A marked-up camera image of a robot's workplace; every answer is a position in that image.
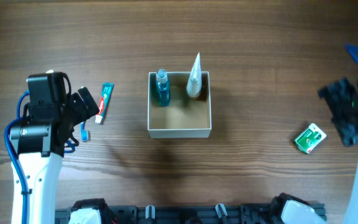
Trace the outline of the green soap box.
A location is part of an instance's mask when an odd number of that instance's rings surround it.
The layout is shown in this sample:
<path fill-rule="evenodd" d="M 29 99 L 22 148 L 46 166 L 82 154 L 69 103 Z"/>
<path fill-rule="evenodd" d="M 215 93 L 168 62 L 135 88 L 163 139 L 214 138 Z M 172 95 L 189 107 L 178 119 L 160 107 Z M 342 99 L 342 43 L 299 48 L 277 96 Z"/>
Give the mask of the green soap box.
<path fill-rule="evenodd" d="M 309 154 L 325 138 L 326 133 L 316 124 L 311 123 L 293 142 L 301 152 Z"/>

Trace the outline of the teal mouthwash bottle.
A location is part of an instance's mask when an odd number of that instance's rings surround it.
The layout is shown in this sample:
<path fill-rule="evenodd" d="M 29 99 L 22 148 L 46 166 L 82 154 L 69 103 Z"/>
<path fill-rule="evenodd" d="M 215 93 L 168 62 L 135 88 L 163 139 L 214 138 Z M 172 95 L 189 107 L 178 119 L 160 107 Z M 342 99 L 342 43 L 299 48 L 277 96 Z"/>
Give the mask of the teal mouthwash bottle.
<path fill-rule="evenodd" d="M 158 103 L 159 106 L 166 107 L 170 104 L 170 80 L 166 70 L 160 69 L 155 74 L 152 93 L 154 101 Z"/>

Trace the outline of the white lotion tube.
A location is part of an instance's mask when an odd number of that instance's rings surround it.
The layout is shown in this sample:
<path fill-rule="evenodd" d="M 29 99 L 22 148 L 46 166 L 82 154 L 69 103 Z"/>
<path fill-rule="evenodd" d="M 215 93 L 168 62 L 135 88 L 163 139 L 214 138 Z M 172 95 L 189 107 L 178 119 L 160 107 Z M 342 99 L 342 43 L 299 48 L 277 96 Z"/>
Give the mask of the white lotion tube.
<path fill-rule="evenodd" d="M 201 93 L 201 87 L 202 87 L 201 61 L 200 61 L 200 53 L 198 53 L 190 72 L 190 76 L 186 86 L 186 92 L 190 98 L 197 98 Z"/>

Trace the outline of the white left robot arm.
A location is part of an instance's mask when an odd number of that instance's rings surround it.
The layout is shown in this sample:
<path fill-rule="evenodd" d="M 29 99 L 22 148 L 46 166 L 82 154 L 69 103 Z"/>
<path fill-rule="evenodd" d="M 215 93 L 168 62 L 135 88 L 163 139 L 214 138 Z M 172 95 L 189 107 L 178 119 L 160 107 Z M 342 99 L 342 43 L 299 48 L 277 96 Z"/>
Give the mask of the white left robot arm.
<path fill-rule="evenodd" d="M 79 142 L 74 127 L 99 113 L 87 88 L 72 91 L 63 72 L 27 78 L 29 102 L 18 103 L 4 131 L 14 175 L 12 223 L 53 223 L 58 177 L 65 154 Z"/>

